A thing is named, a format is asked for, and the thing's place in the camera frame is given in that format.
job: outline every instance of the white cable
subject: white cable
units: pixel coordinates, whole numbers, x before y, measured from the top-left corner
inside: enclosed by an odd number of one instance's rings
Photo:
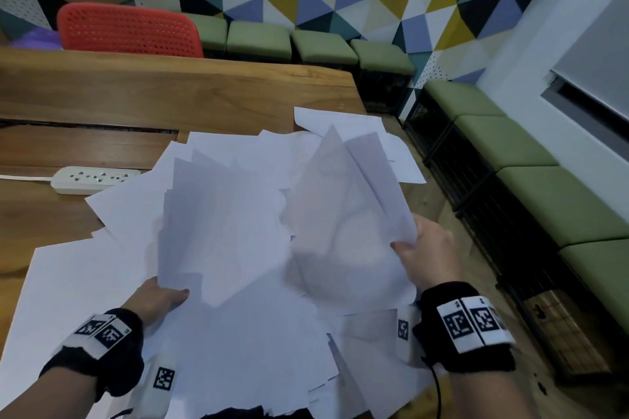
[[[43,181],[49,183],[52,177],[6,176],[0,174],[0,179],[9,179],[10,181]]]

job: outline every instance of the purple object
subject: purple object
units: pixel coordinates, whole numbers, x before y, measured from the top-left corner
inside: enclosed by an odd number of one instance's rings
[[[63,50],[59,33],[37,27],[10,43],[11,47],[32,48],[35,50]]]

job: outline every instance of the red chair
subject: red chair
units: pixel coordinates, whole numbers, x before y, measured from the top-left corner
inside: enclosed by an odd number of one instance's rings
[[[66,50],[203,58],[199,32],[182,13],[73,2],[57,14]]]

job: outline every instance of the stack of paper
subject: stack of paper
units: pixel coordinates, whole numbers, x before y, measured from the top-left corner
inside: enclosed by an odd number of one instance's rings
[[[192,133],[152,171],[88,198],[106,227],[35,251],[0,407],[76,325],[154,275],[191,290],[143,351],[177,358],[169,418],[262,405],[384,419],[429,385],[395,355],[395,308],[416,296],[389,247],[416,238],[392,168],[404,156],[381,121],[307,112],[295,120],[313,132]],[[118,412],[107,401],[90,417]]]

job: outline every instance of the black cable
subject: black cable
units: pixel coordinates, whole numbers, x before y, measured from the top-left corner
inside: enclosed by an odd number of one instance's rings
[[[126,416],[127,414],[131,414],[132,412],[133,412],[133,408],[131,408],[131,409],[123,409],[121,412],[119,412],[115,416],[110,417],[109,419],[116,419],[117,417],[120,417],[120,416]]]
[[[426,358],[421,358],[421,360],[430,368],[430,372],[433,374],[433,377],[435,378],[435,386],[436,386],[436,419],[441,419],[441,388],[439,387],[439,379],[436,376],[435,368],[433,368],[432,366],[429,365],[428,360]]]

